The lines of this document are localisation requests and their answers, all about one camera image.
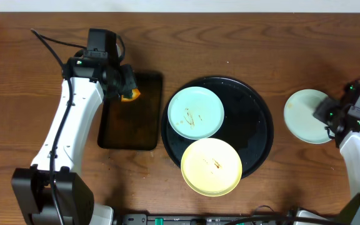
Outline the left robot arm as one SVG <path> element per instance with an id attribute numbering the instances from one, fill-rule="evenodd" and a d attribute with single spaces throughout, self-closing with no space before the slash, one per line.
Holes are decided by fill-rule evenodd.
<path id="1" fill-rule="evenodd" d="M 106 98 L 138 95 L 129 64 L 71 57 L 62 65 L 62 94 L 47 138 L 29 168 L 15 169 L 11 186 L 26 224 L 112 224 L 112 207 L 95 202 L 81 178 L 92 120 Z"/>

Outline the pale green plate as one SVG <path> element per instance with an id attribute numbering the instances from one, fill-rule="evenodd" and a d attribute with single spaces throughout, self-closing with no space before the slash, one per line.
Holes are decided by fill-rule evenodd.
<path id="1" fill-rule="evenodd" d="M 303 89 L 287 100 L 284 121 L 298 139 L 310 144 L 323 144 L 331 140 L 325 130 L 326 125 L 313 116 L 314 110 L 327 96 L 315 89 Z"/>

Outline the light blue plate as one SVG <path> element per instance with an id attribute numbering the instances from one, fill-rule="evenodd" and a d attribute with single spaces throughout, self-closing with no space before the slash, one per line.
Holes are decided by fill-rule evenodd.
<path id="1" fill-rule="evenodd" d="M 186 87 L 170 100 L 167 118 L 174 131 L 187 139 L 211 137 L 224 122 L 224 106 L 217 94 L 205 87 Z"/>

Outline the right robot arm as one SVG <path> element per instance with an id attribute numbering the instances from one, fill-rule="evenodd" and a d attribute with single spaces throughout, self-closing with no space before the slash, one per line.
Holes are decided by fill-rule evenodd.
<path id="1" fill-rule="evenodd" d="M 334 134 L 330 138 L 335 140 L 346 164 L 352 199 L 334 221 L 360 224 L 360 83 L 349 83 L 339 101 L 325 98 L 313 116 L 326 125 L 329 134 Z"/>

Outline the orange green scrub sponge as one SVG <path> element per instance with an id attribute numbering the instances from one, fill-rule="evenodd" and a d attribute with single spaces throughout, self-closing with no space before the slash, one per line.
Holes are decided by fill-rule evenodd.
<path id="1" fill-rule="evenodd" d="M 131 102 L 136 100 L 141 95 L 139 89 L 135 88 L 130 91 L 125 92 L 121 95 L 121 102 Z"/>

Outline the yellow plate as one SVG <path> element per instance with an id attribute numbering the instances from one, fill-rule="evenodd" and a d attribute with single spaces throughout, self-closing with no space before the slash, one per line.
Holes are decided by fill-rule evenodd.
<path id="1" fill-rule="evenodd" d="M 243 173 L 241 158 L 225 141 L 205 138 L 194 141 L 181 158 L 181 172 L 187 185 L 203 196 L 230 193 Z"/>

